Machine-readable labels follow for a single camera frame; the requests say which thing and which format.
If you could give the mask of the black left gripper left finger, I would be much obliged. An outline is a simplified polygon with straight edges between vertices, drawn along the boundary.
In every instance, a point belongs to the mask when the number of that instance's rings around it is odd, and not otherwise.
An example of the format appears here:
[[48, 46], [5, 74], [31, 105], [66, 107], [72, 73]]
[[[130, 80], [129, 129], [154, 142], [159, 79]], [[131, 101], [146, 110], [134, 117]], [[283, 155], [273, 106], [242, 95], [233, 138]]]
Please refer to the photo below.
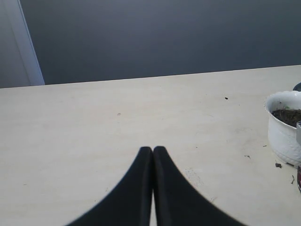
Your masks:
[[153, 152], [141, 147], [132, 165], [114, 187], [92, 209], [70, 226], [148, 226], [153, 189]]

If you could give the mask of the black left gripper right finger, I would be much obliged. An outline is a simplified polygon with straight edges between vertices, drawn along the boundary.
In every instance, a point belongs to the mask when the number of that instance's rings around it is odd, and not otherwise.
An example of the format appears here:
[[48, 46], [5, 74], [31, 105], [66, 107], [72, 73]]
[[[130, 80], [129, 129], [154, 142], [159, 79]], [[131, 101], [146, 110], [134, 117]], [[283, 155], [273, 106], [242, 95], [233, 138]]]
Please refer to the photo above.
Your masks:
[[178, 170], [165, 147], [155, 147], [153, 159], [158, 226], [243, 225], [202, 196]]

